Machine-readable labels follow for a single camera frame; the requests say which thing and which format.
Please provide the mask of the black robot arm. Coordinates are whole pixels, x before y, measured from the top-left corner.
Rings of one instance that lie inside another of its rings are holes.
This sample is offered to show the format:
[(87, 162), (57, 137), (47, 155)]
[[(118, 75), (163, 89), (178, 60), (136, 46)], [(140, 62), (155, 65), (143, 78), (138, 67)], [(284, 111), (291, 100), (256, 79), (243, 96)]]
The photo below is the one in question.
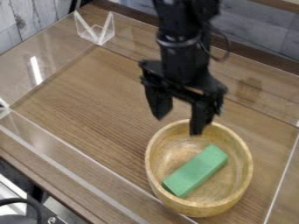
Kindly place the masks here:
[(159, 18), (160, 59), (139, 62), (144, 93), (156, 119), (174, 108), (174, 99), (191, 104), (190, 134), (199, 135), (220, 114), (227, 86), (211, 75), (211, 19), (220, 0), (152, 0)]

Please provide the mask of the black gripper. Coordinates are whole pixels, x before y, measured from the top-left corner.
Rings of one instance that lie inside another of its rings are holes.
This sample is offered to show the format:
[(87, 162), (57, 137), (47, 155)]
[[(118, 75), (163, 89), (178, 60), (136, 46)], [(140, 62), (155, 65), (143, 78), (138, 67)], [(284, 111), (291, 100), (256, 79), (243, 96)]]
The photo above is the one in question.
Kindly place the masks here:
[(154, 117), (162, 120), (174, 108), (174, 98), (191, 104), (190, 133), (200, 135), (214, 116), (220, 114), (227, 86), (211, 75), (211, 60), (224, 60), (211, 54), (211, 46), (160, 45), (162, 58), (143, 59), (139, 66), (146, 99)]

